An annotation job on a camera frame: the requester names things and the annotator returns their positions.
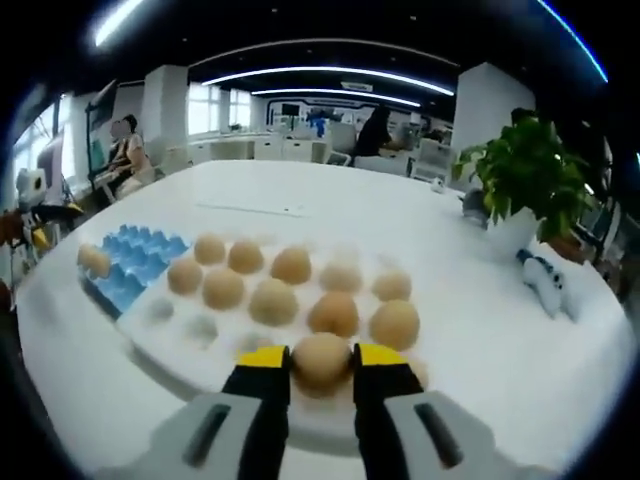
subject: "brown egg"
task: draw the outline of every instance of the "brown egg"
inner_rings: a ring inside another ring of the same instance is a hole
[[[244,296],[242,277],[228,268],[213,270],[204,277],[202,298],[215,310],[228,310],[240,304]]]
[[[234,243],[229,250],[229,268],[238,273],[255,273],[264,266],[264,257],[260,246],[250,240]]]
[[[345,292],[328,292],[309,312],[307,323],[312,332],[329,332],[349,338],[358,332],[358,307]]]
[[[289,285],[300,285],[311,278],[309,252],[300,247],[289,247],[281,251],[271,265],[271,276]]]
[[[411,277],[401,270],[390,271],[376,278],[371,290],[383,302],[409,300]]]
[[[202,269],[191,257],[179,258],[171,262],[167,271],[169,289],[178,295],[195,292],[202,282]]]
[[[333,395],[351,375],[351,348],[343,338],[316,333],[293,349],[294,381],[313,397]]]
[[[97,277],[107,278],[111,272],[111,257],[98,248],[94,248],[88,256],[87,268]]]
[[[226,254],[224,241],[213,233],[200,235],[193,247],[193,255],[200,265],[220,263]]]
[[[86,243],[80,245],[80,248],[78,248],[78,265],[84,268],[89,268],[91,255],[93,255],[95,251],[96,247],[93,245]]]
[[[271,327],[293,322],[298,308],[293,288],[277,278],[260,282],[249,302],[251,318]]]
[[[401,352],[416,343],[420,318],[411,303],[391,300],[373,314],[369,329],[374,341]]]
[[[320,285],[327,292],[355,293],[362,287],[362,274],[356,265],[329,262],[320,273]]]

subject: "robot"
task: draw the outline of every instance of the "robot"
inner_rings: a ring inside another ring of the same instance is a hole
[[[355,430],[368,480],[551,480],[514,464],[491,430],[439,392],[424,392],[406,359],[381,345],[352,352]],[[277,480],[289,426],[286,346],[241,356],[219,393],[203,394],[162,424],[133,463],[97,480]]]
[[[24,246],[28,267],[34,266],[48,251],[52,242],[44,232],[44,226],[53,224],[56,232],[59,223],[72,222],[83,215],[75,203],[67,205],[46,204],[47,183],[44,169],[22,169],[16,179],[18,206],[0,217],[0,245],[8,244],[12,251]]]

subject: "woman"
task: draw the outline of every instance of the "woman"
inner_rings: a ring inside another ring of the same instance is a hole
[[[117,173],[116,178],[108,184],[114,194],[129,178],[151,168],[149,157],[144,152],[142,137],[136,133],[138,127],[136,117],[127,115],[122,119],[122,124],[126,126],[127,135],[120,141],[116,156],[109,164],[109,170]]]
[[[381,148],[402,150],[403,146],[393,140],[387,131],[390,114],[389,109],[383,105],[375,108],[358,136],[354,156],[377,157]]]

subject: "ceiling light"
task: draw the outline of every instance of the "ceiling light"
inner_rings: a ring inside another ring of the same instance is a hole
[[[332,88],[282,88],[276,90],[260,90],[251,92],[251,95],[273,95],[276,93],[331,93],[335,95],[352,95],[354,97],[375,98],[376,100],[386,100],[387,102],[401,103],[410,107],[419,108],[420,104],[401,98],[387,97],[386,95],[377,95],[375,93],[354,92],[351,90],[335,90]]]
[[[96,47],[99,47],[125,21],[144,0],[126,0],[102,24],[96,33]]]
[[[571,28],[571,26],[567,23],[567,21],[564,20],[553,8],[551,8],[551,6],[545,0],[537,0],[537,2],[542,6],[542,8],[544,8],[547,12],[549,12],[549,14],[553,18],[555,18],[560,25],[562,25],[562,28],[564,28],[569,33],[569,35],[573,37],[573,39],[580,46],[582,51],[587,55],[587,57],[589,57],[589,60],[591,61],[593,66],[596,68],[596,70],[600,74],[600,77],[602,77],[602,80],[604,80],[606,83],[609,83],[609,77],[607,77],[607,73],[604,71],[604,68],[598,63],[595,55],[591,53],[591,50],[589,50],[589,47],[587,47],[587,45],[582,41],[582,39],[575,32],[575,30]]]
[[[431,83],[416,80],[414,78],[403,77],[402,75],[396,75],[395,73],[378,72],[376,70],[364,70],[361,68],[347,68],[347,67],[280,67],[280,68],[266,68],[264,70],[254,70],[252,72],[236,73],[233,75],[227,75],[225,77],[215,78],[205,82],[203,85],[212,85],[214,83],[222,83],[228,80],[236,80],[238,78],[254,77],[256,75],[267,75],[271,73],[286,73],[286,72],[338,72],[338,73],[355,73],[360,75],[370,75],[372,77],[387,78],[389,80],[396,80],[398,82],[409,83],[417,87],[426,88],[435,92],[443,93],[448,96],[453,96],[454,93],[446,88],[438,87]]]

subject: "table surface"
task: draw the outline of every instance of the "table surface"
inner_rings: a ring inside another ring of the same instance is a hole
[[[488,424],[514,460],[562,469],[596,433],[636,355],[624,312],[590,265],[547,258],[589,289],[576,322],[550,320],[466,223],[453,192],[353,168],[216,161],[152,184],[83,224],[18,291],[26,367],[71,457],[86,472],[133,461],[192,392],[134,353],[82,292],[81,243],[122,223],[195,238],[276,234],[392,254],[410,268],[431,386]],[[288,447],[281,478],[364,479],[359,458]]]

